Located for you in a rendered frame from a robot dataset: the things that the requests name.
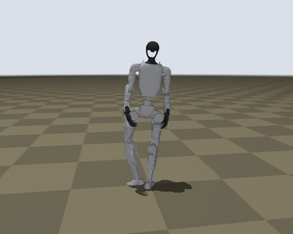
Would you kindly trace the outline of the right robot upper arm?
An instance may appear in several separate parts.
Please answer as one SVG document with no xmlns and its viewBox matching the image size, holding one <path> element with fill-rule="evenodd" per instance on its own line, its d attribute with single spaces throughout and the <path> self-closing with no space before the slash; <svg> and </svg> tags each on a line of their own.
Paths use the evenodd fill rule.
<svg viewBox="0 0 293 234">
<path fill-rule="evenodd" d="M 164 87 L 161 89 L 161 92 L 163 95 L 167 95 L 169 94 L 171 70 L 166 66 L 162 66 L 162 67 L 163 67 L 163 74 L 164 74 L 163 76 Z"/>
</svg>

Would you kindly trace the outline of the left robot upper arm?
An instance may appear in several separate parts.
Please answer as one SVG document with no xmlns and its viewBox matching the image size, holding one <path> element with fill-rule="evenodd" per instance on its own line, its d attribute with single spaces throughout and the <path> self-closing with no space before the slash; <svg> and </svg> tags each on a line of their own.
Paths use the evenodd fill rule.
<svg viewBox="0 0 293 234">
<path fill-rule="evenodd" d="M 134 83 L 136 79 L 136 72 L 139 71 L 140 63 L 135 63 L 131 66 L 129 75 L 128 75 L 128 92 L 134 92 Z"/>
</svg>

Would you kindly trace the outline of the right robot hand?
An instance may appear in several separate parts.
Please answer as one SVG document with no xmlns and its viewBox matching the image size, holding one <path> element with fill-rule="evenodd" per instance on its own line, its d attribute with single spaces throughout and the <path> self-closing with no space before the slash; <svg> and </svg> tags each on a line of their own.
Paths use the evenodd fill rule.
<svg viewBox="0 0 293 234">
<path fill-rule="evenodd" d="M 161 129 L 165 128 L 167 126 L 168 123 L 168 116 L 170 115 L 170 109 L 166 109 L 166 113 L 164 113 L 165 117 L 164 120 L 161 122 L 161 124 L 163 124 L 163 126 L 161 127 Z"/>
</svg>

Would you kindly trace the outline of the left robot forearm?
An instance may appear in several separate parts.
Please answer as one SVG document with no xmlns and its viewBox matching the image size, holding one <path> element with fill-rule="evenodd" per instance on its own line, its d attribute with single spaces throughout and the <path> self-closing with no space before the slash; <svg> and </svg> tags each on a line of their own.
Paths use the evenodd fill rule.
<svg viewBox="0 0 293 234">
<path fill-rule="evenodd" d="M 125 106 L 128 106 L 130 109 L 130 102 L 131 102 L 131 97 L 132 94 L 128 92 L 128 85 L 125 86 L 125 98 L 124 98 L 124 107 L 123 107 L 123 111 L 125 112 Z"/>
</svg>

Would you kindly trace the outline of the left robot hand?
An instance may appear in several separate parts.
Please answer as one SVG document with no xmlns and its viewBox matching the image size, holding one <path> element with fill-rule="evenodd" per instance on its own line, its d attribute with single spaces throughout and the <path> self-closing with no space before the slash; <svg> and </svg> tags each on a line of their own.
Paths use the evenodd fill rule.
<svg viewBox="0 0 293 234">
<path fill-rule="evenodd" d="M 126 111 L 124 112 L 124 114 L 126 115 L 126 118 L 127 118 L 128 122 L 129 122 L 130 126 L 136 127 L 137 123 L 135 123 L 135 122 L 132 121 L 131 116 L 129 114 L 130 113 L 129 107 L 128 106 L 125 106 L 125 110 Z"/>
</svg>

